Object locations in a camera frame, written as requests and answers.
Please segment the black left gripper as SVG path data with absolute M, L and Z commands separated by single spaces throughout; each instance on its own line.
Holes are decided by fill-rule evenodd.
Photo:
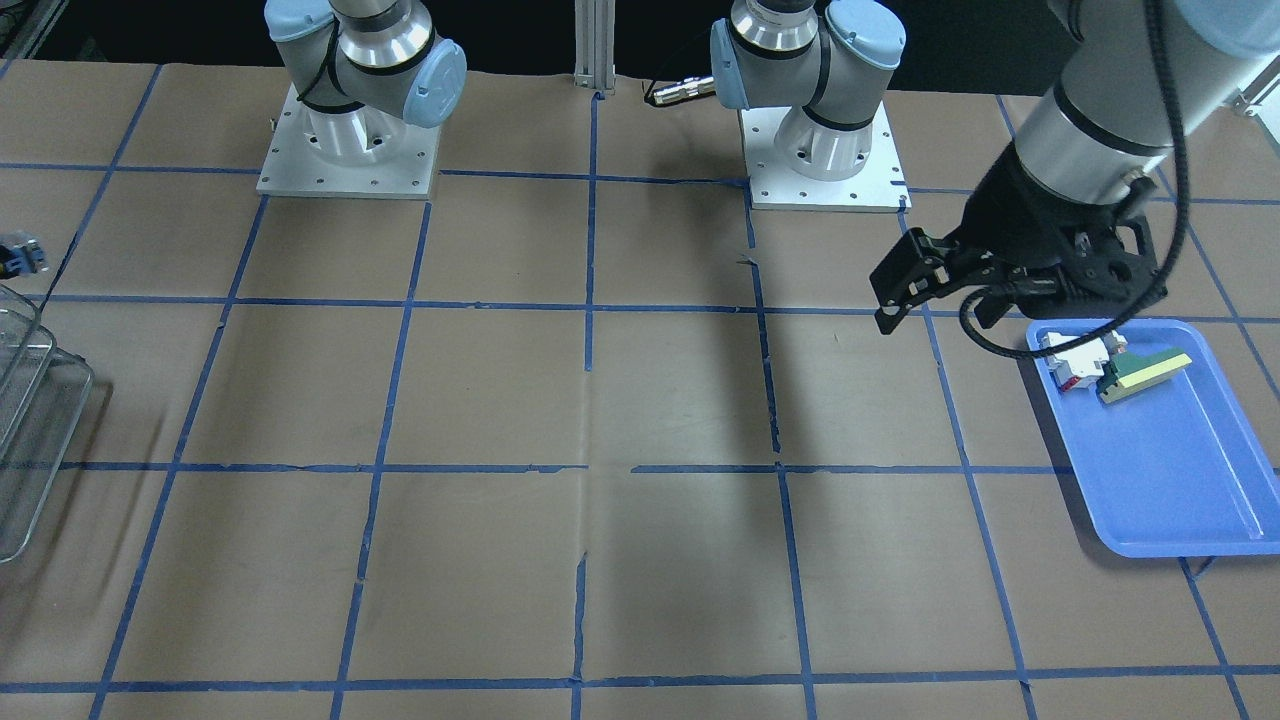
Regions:
M 961 249 L 991 255 L 991 272 L 975 281 L 993 286 L 970 295 L 982 329 L 1012 307 L 1033 319 L 1115 318 L 1162 302 L 1169 290 L 1153 282 L 1158 263 L 1144 213 L 1155 191 L 1142 176 L 1117 202 L 1075 202 L 1044 188 L 1015 151 L 1002 151 L 966 201 L 955 241 L 909 229 L 870 272 L 879 333 L 892 334 L 911 309 L 960 288 Z M 1016 269 L 1028 279 L 1053 281 L 1053 291 L 1015 295 L 1010 284 L 997 284 L 1019 281 Z

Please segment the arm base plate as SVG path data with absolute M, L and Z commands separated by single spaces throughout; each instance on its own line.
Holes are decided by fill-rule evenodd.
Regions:
M 739 111 L 751 205 L 780 211 L 897 213 L 913 206 L 887 108 L 836 131 L 799 108 Z
M 442 129 L 408 126 L 374 108 L 320 113 L 288 88 L 256 190 L 293 199 L 426 201 Z

